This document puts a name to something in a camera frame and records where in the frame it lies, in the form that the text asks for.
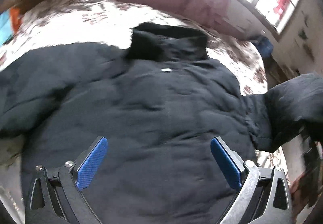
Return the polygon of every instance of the bolt head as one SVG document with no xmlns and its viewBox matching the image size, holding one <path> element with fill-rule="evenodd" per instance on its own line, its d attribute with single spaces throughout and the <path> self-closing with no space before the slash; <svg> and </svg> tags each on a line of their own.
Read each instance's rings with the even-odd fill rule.
<svg viewBox="0 0 323 224">
<path fill-rule="evenodd" d="M 42 165 L 38 165 L 38 166 L 36 166 L 36 171 L 40 171 L 40 170 L 42 170 L 43 169 L 43 166 Z"/>
<path fill-rule="evenodd" d="M 71 167 L 73 165 L 73 161 L 65 162 L 65 167 Z"/>
<path fill-rule="evenodd" d="M 247 160 L 247 161 L 245 162 L 245 165 L 246 165 L 247 167 L 253 167 L 253 166 L 255 165 L 255 163 L 254 163 L 254 162 L 252 162 L 251 160 Z"/>
<path fill-rule="evenodd" d="M 276 169 L 277 169 L 278 171 L 283 171 L 282 167 L 280 167 L 279 165 L 276 165 Z"/>
</svg>

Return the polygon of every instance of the floral bedding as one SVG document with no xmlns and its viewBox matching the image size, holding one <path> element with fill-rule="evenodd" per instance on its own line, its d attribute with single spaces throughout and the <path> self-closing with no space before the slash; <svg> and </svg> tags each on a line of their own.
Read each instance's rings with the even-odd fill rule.
<svg viewBox="0 0 323 224">
<path fill-rule="evenodd" d="M 121 3 L 114 0 L 48 0 L 27 12 L 18 33 L 0 47 L 0 71 L 29 50 L 71 44 L 75 42 L 100 42 L 128 48 L 133 27 L 143 22 L 164 25 L 186 26 L 203 31 L 208 37 L 209 57 L 218 59 L 237 77 L 242 95 L 263 94 L 267 91 L 267 80 L 262 59 L 256 48 L 248 41 L 239 41 L 232 36 L 200 26 L 194 21 L 178 15 L 155 10 L 146 5 Z M 0 170 L 19 170 L 19 151 L 6 143 L 15 152 L 0 157 Z M 285 157 L 280 147 L 274 153 L 255 151 L 258 164 L 273 168 L 278 164 L 287 173 Z M 14 178 L 19 179 L 19 171 Z M 24 216 L 21 195 L 14 194 L 6 179 L 0 177 L 0 188 L 8 201 L 13 203 L 18 217 Z"/>
</svg>

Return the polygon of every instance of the white wall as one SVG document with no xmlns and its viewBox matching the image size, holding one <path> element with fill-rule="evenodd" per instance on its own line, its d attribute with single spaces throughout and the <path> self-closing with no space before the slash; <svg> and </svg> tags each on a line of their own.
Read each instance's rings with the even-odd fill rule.
<svg viewBox="0 0 323 224">
<path fill-rule="evenodd" d="M 245 37 L 260 34 L 261 31 L 264 31 L 274 45 L 272 56 L 280 66 L 286 64 L 288 67 L 299 69 L 300 73 L 316 71 L 323 74 L 322 12 L 316 0 L 300 0 L 298 6 L 295 16 L 287 25 L 279 42 L 275 40 L 270 31 L 262 25 L 256 16 L 237 0 L 231 0 L 226 21 L 241 31 L 240 27 L 245 29 Z M 302 11 L 309 15 L 308 27 L 305 26 Z M 310 59 L 302 47 L 299 48 L 296 44 L 298 43 L 300 46 L 303 44 L 301 38 L 298 37 L 298 32 L 303 26 L 308 36 L 308 44 L 313 49 L 315 62 Z"/>
</svg>

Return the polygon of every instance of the black jacket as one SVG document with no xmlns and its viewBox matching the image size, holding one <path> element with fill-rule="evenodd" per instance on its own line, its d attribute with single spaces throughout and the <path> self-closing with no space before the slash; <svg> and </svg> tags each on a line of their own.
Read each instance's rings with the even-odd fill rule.
<svg viewBox="0 0 323 224">
<path fill-rule="evenodd" d="M 322 78 L 241 96 L 206 42 L 198 30 L 145 23 L 127 50 L 60 45 L 2 71 L 0 135 L 26 135 L 24 198 L 37 164 L 61 166 L 105 136 L 108 154 L 84 192 L 103 223 L 213 224 L 234 194 L 211 155 L 214 136 L 255 162 L 255 148 L 275 150 L 302 122 L 319 139 Z"/>
</svg>

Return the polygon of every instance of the blue pad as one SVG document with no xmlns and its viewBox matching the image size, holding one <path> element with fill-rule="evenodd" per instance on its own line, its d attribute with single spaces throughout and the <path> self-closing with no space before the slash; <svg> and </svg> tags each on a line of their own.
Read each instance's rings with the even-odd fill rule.
<svg viewBox="0 0 323 224">
<path fill-rule="evenodd" d="M 211 141 L 211 152 L 229 186 L 239 191 L 242 187 L 240 170 L 216 138 Z"/>
<path fill-rule="evenodd" d="M 9 10 L 0 14 L 0 47 L 13 36 Z"/>
<path fill-rule="evenodd" d="M 76 186 L 80 191 L 90 185 L 96 171 L 98 170 L 107 153 L 107 150 L 108 140 L 103 137 L 95 148 L 93 148 L 92 152 L 79 169 Z"/>
</svg>

